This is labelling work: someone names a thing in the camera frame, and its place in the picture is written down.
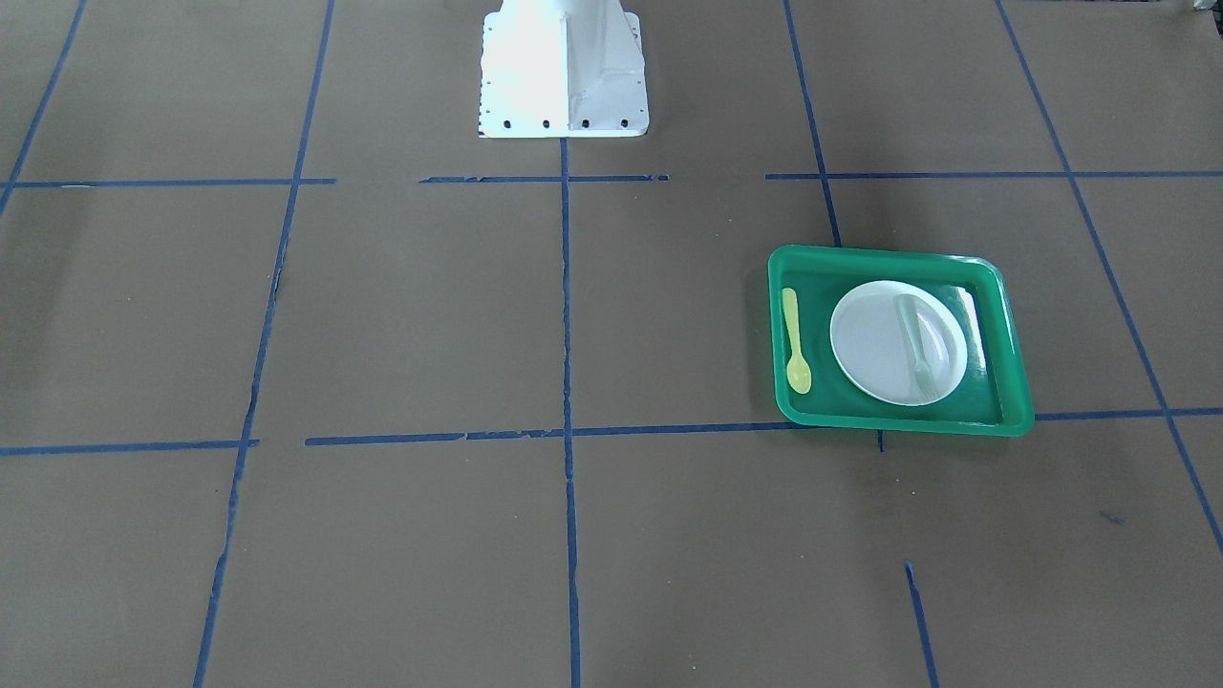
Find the pale green plastic fork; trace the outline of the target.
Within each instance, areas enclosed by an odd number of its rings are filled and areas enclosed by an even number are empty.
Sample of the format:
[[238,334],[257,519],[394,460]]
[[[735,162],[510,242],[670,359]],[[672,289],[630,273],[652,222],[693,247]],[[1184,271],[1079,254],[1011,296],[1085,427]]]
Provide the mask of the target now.
[[912,293],[896,296],[896,309],[910,356],[912,356],[914,396],[917,404],[926,404],[936,398],[936,378],[926,354],[923,332],[917,306],[921,301]]

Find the yellow plastic spoon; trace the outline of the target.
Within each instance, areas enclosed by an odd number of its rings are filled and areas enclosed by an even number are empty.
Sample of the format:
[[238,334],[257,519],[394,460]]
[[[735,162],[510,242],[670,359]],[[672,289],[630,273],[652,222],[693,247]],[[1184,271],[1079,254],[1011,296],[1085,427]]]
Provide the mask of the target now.
[[781,288],[783,326],[786,340],[789,340],[789,358],[785,364],[785,375],[789,387],[796,395],[808,395],[812,389],[813,378],[811,367],[804,354],[804,340],[801,339],[801,317],[799,309],[797,292],[795,288]]

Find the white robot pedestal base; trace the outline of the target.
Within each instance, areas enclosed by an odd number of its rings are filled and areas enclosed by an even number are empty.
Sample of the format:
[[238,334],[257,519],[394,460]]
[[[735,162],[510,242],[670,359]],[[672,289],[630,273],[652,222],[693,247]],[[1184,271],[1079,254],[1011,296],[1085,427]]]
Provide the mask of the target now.
[[647,134],[641,22],[621,2],[504,1],[482,39],[479,137]]

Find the green plastic tray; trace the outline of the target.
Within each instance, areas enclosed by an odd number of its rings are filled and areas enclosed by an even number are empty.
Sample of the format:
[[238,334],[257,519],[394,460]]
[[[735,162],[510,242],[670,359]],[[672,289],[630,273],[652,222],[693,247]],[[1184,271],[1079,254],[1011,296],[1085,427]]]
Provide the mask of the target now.
[[[779,247],[767,262],[777,404],[808,426],[870,428],[929,434],[1018,437],[1035,422],[1018,326],[1000,270],[983,258],[843,247]],[[850,382],[830,351],[829,323],[841,297],[873,280],[899,280],[933,293],[951,309],[967,339],[967,374],[934,404],[904,408],[871,398]],[[789,340],[781,288],[795,288],[808,395],[789,387]]]

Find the white round plate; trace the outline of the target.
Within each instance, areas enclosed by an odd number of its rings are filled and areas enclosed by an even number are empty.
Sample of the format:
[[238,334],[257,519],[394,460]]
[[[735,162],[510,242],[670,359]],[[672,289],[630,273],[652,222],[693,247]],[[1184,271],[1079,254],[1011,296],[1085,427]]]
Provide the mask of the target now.
[[959,389],[967,374],[967,339],[951,309],[933,293],[899,280],[873,280],[851,288],[830,314],[830,351],[857,389],[887,404],[917,408],[910,356],[896,309],[896,296],[912,293],[926,354],[936,378],[934,404]]

